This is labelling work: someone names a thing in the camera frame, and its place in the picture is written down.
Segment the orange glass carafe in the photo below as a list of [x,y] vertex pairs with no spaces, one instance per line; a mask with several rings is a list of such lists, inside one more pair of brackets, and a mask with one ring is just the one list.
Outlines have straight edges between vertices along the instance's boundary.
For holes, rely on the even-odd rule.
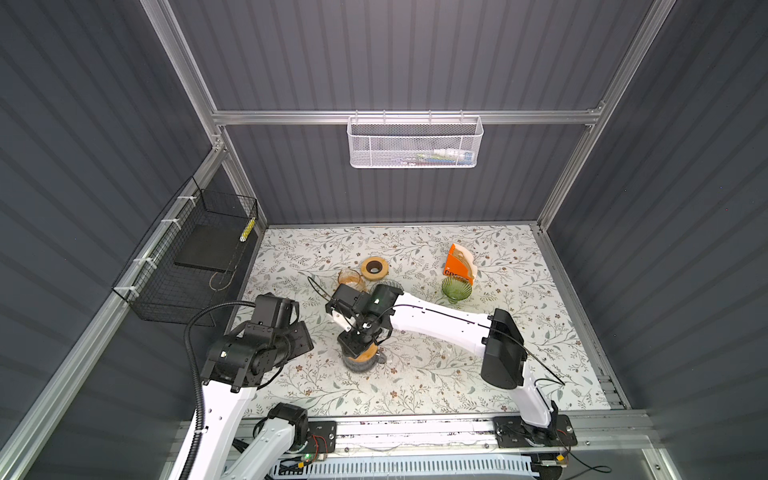
[[347,285],[360,292],[368,291],[364,277],[351,268],[342,268],[338,273],[337,281],[339,285]]

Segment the green glass dripper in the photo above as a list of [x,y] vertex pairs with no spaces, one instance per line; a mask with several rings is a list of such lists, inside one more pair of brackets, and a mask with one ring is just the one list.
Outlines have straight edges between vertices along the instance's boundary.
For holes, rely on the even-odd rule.
[[441,283],[441,290],[451,303],[457,303],[468,299],[472,295],[473,286],[464,278],[446,276]]

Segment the grey glass carafe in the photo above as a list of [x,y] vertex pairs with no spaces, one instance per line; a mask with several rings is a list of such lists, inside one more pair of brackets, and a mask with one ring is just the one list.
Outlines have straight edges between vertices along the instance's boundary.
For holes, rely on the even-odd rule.
[[372,370],[377,365],[385,364],[387,357],[380,349],[372,345],[358,357],[342,356],[341,360],[348,370],[355,373],[364,373]]

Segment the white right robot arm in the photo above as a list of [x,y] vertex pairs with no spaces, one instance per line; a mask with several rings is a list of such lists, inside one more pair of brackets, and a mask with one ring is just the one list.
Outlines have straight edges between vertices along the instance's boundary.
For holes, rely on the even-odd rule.
[[370,293],[341,284],[325,311],[342,332],[337,341],[348,366],[366,371],[397,331],[418,333],[463,348],[482,360],[481,378],[507,390],[531,432],[557,432],[558,408],[545,398],[527,361],[534,355],[510,313],[468,313],[430,303],[401,288],[379,284]]

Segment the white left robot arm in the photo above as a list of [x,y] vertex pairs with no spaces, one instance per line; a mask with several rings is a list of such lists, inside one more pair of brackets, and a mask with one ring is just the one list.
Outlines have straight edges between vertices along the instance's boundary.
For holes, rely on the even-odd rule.
[[[251,318],[214,341],[205,361],[198,362],[192,329],[202,318],[231,307],[251,308]],[[195,410],[170,478],[269,478],[281,456],[305,446],[309,436],[306,409],[277,404],[239,458],[229,463],[227,457],[248,404],[277,379],[289,361],[314,348],[300,319],[298,302],[268,293],[253,301],[209,306],[187,322],[183,342]]]

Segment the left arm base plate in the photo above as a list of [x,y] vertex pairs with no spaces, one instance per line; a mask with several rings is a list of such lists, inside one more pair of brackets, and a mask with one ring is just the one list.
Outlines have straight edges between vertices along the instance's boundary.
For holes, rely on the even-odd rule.
[[297,443],[293,450],[288,450],[287,455],[314,455],[330,454],[336,450],[338,436],[338,423],[336,421],[310,420],[306,438]]

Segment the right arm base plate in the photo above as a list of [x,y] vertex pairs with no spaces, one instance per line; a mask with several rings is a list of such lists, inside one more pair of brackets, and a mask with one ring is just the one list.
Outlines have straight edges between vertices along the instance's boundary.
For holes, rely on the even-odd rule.
[[548,427],[535,427],[520,416],[492,418],[493,431],[501,448],[574,447],[578,444],[574,427],[566,415],[555,415]]

